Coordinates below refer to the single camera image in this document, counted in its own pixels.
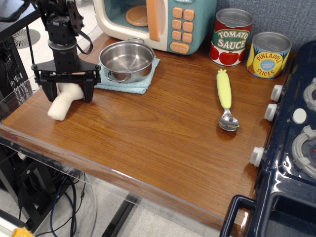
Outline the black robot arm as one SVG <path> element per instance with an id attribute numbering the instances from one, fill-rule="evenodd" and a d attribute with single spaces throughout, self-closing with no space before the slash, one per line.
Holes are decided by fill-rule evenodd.
<path id="1" fill-rule="evenodd" d="M 79 83 L 83 88 L 85 101 L 92 101 L 94 87 L 100 83 L 100 69 L 97 64 L 85 62 L 78 56 L 80 48 L 77 37 L 88 36 L 82 32 L 83 17 L 74 0 L 33 0 L 39 11 L 45 30 L 48 32 L 48 46 L 53 60 L 33 64 L 36 83 L 43 88 L 50 102 L 57 97 L 58 83 Z"/>

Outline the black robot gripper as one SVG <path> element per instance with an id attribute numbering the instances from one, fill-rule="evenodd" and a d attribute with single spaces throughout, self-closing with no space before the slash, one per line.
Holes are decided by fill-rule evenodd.
<path id="1" fill-rule="evenodd" d="M 93 99 L 94 85 L 101 81 L 100 66 L 79 58 L 75 45 L 51 45 L 53 60 L 33 64 L 35 80 L 50 102 L 57 97 L 56 84 L 83 83 L 85 102 Z"/>

